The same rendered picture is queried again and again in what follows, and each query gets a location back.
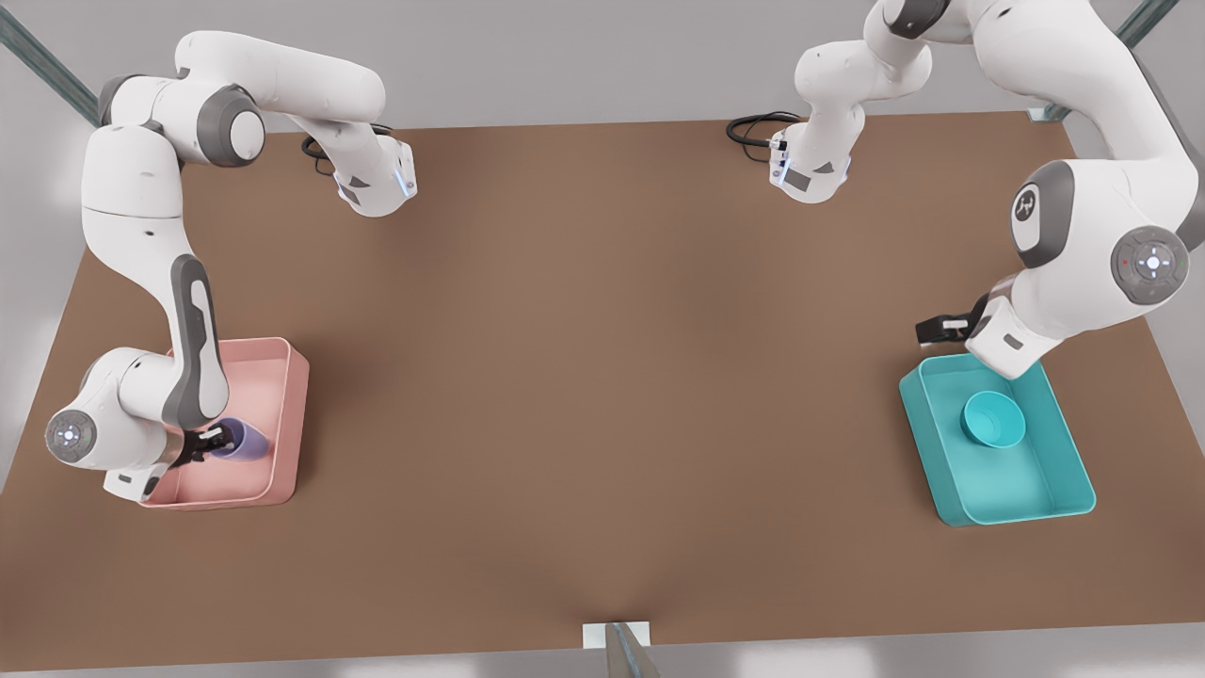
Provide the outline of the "teal box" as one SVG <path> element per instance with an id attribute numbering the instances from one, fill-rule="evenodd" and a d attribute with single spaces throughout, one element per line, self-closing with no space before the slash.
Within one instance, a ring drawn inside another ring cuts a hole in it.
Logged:
<path id="1" fill-rule="evenodd" d="M 969 396 L 998 391 L 1019 403 L 1027 434 L 1019 446 L 991 449 L 963 434 Z M 1097 489 L 1041 362 L 1016 381 L 969 353 L 930 356 L 903 376 L 899 394 L 931 501 L 948 526 L 994 526 L 1084 515 Z"/>

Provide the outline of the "pink box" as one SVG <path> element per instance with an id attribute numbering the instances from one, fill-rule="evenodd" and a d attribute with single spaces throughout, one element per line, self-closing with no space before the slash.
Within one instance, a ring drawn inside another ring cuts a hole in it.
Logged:
<path id="1" fill-rule="evenodd" d="M 280 505 L 296 489 L 310 366 L 280 336 L 222 340 L 218 344 L 230 395 L 223 413 L 247 429 L 242 450 L 259 438 L 265 455 L 257 460 L 181 462 L 167 468 L 142 501 L 148 509 L 233 509 Z"/>

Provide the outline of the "teal bowl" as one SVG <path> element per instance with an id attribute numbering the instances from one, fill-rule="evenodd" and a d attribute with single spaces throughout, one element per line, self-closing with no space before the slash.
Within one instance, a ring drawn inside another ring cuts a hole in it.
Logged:
<path id="1" fill-rule="evenodd" d="M 1027 420 L 1019 403 L 998 391 L 980 391 L 969 396 L 959 421 L 970 441 L 991 449 L 1019 446 L 1027 434 Z"/>

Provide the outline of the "purple cup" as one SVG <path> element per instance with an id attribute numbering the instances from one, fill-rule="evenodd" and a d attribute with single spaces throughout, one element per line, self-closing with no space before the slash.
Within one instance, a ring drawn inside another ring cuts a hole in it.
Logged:
<path id="1" fill-rule="evenodd" d="M 271 452 L 271 442 L 268 435 L 254 428 L 249 421 L 225 417 L 214 421 L 208 429 L 212 434 L 208 438 L 207 454 L 219 460 L 236 460 L 236 462 L 249 462 L 266 458 Z"/>

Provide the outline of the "silver frame post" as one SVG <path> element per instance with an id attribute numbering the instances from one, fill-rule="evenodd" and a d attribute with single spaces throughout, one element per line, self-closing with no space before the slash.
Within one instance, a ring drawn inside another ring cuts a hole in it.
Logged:
<path id="1" fill-rule="evenodd" d="M 1169 14 L 1172 8 L 1175 8 L 1181 0 L 1139 0 L 1135 8 L 1131 8 L 1123 22 L 1119 22 L 1119 26 L 1116 26 L 1113 34 L 1118 39 L 1119 43 L 1124 45 L 1128 51 L 1133 51 L 1144 39 L 1147 39 L 1150 31 L 1163 20 L 1163 18 Z M 1059 104 L 1045 104 L 1044 107 L 1027 108 L 1027 116 L 1029 120 L 1035 120 L 1036 123 L 1056 123 L 1056 120 L 1066 120 L 1068 114 L 1072 113 L 1072 108 Z"/>
<path id="2" fill-rule="evenodd" d="M 663 678 L 649 658 L 649 621 L 584 623 L 582 645 L 605 652 L 606 678 Z"/>
<path id="3" fill-rule="evenodd" d="M 0 45 L 17 57 L 45 86 L 94 128 L 102 126 L 96 95 L 27 26 L 0 5 Z"/>

